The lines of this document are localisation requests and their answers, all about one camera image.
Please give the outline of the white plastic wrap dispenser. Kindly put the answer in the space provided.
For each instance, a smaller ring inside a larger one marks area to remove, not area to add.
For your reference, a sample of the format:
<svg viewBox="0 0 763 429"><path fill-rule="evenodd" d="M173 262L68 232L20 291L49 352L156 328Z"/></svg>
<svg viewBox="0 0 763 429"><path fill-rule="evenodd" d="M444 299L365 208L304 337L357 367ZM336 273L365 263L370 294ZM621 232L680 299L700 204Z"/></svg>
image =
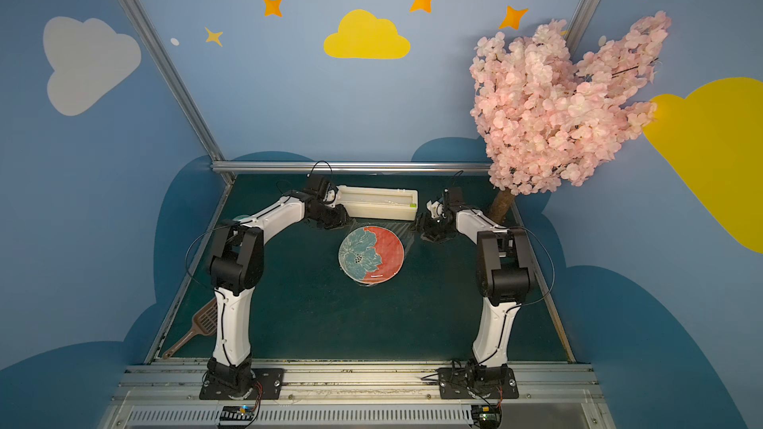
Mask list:
<svg viewBox="0 0 763 429"><path fill-rule="evenodd" d="M337 203L342 204L350 218L372 220L404 220L412 222L418 211L417 190L338 187ZM416 208L409 208L415 203Z"/></svg>

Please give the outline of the clear plastic wrap sheet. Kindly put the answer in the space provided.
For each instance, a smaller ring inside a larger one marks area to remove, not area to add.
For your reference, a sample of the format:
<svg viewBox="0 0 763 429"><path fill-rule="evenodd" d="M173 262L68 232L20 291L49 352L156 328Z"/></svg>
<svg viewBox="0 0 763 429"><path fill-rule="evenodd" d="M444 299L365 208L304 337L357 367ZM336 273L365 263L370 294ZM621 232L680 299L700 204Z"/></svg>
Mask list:
<svg viewBox="0 0 763 429"><path fill-rule="evenodd" d="M404 220L356 220L346 236L352 230L363 228L363 226L380 226L381 228L387 228L394 232L403 243L403 246L405 247L405 258L407 258L407 254L415 242L412 222L405 222Z"/></svg>

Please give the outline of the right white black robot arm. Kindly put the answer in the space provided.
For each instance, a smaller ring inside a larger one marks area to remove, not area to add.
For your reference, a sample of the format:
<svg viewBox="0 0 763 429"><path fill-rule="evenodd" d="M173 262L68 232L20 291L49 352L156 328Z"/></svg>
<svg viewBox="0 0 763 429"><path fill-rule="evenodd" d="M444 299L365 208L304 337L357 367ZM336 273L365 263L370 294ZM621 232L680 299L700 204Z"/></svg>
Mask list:
<svg viewBox="0 0 763 429"><path fill-rule="evenodd" d="M480 326L472 361L462 371L453 369L450 379L459 377L467 385L501 383L508 375L508 347L517 314L534 288L534 277L526 266L502 262L519 256L514 234L475 209L422 211L415 228L428 242L461 234L476 245L476 279L483 298Z"/></svg>

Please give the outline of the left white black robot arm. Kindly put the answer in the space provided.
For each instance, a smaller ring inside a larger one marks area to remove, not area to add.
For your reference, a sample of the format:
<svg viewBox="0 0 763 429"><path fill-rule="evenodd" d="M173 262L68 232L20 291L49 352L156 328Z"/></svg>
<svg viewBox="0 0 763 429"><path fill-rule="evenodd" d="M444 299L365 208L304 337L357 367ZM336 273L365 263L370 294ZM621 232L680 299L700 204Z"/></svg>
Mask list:
<svg viewBox="0 0 763 429"><path fill-rule="evenodd" d="M234 387L250 378L250 306L264 273L268 240L304 220L314 220L329 230L345 226L349 214L339 203L339 194L336 188L324 195L292 191L264 210L233 220L213 233L210 276L218 317L208 376L214 383Z"/></svg>

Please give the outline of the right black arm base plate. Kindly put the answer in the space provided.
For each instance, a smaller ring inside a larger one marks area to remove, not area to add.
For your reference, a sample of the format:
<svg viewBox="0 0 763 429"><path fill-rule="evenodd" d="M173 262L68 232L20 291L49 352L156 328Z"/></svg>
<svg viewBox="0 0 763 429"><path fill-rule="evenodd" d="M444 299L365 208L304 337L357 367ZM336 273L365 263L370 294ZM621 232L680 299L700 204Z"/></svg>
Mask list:
<svg viewBox="0 0 763 429"><path fill-rule="evenodd" d="M441 367L436 372L442 399L518 399L515 373L507 365Z"/></svg>

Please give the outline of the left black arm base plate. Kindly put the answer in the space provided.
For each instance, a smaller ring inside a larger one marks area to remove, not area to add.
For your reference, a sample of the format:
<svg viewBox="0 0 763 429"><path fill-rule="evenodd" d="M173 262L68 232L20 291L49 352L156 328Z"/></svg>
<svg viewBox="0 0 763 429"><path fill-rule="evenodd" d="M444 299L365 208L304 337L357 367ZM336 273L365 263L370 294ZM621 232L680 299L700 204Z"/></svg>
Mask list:
<svg viewBox="0 0 763 429"><path fill-rule="evenodd" d="M248 365L208 369L199 394L201 400L278 400L284 369L252 369Z"/></svg>

